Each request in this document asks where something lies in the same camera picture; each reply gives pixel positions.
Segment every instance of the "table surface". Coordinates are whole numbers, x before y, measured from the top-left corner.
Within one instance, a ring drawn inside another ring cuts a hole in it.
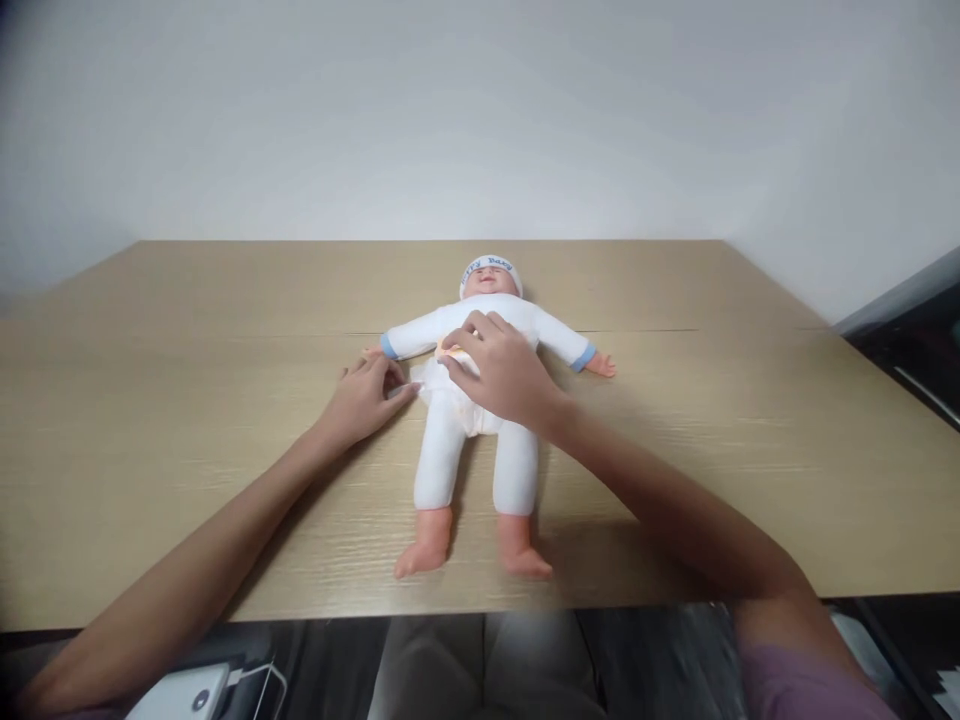
[[[142,242],[2,320],[4,628],[92,619],[485,252],[616,359],[603,380],[548,358],[558,382],[773,535],[821,595],[960,589],[960,436],[722,242]],[[394,580],[424,419],[414,404],[297,507],[234,619],[703,596],[550,447],[538,542],[555,578],[506,576],[489,437],[464,452],[449,562]]]

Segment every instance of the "human hand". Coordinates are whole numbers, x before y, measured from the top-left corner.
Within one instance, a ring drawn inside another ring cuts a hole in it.
[[[470,355],[480,376],[448,355],[441,356],[439,362],[471,400],[498,417],[543,434],[561,409],[572,402],[550,379],[526,338],[495,312],[470,313],[463,327],[441,343],[443,349],[454,345]]]
[[[393,390],[398,392],[388,398]],[[386,424],[417,396],[419,383],[406,383],[403,371],[385,355],[361,357],[343,369],[337,389],[317,421],[317,429],[338,446],[347,448]]]
[[[583,369],[601,377],[613,377],[617,374],[617,365],[613,362],[613,358],[600,352],[594,353],[590,362],[584,365]]]

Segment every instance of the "white knit hat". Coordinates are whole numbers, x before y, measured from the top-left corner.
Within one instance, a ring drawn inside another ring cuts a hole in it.
[[[520,293],[520,297],[523,297],[523,283],[520,282],[520,274],[513,268],[513,263],[509,260],[505,260],[502,257],[497,255],[481,255],[472,263],[467,265],[467,269],[463,273],[463,277],[460,278],[460,299],[463,300],[463,291],[467,288],[467,278],[470,277],[470,273],[474,270],[479,270],[482,267],[490,267],[495,265],[498,268],[506,270],[510,273],[510,277],[513,278],[513,282],[517,285],[517,292]]]

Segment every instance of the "white wall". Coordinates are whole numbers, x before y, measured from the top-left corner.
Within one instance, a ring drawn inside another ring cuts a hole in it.
[[[836,321],[958,243],[958,7],[25,2],[0,294],[138,238],[724,237]]]

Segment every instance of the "gray pants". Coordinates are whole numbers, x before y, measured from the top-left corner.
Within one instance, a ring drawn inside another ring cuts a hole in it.
[[[396,617],[368,720],[602,718],[572,612]]]

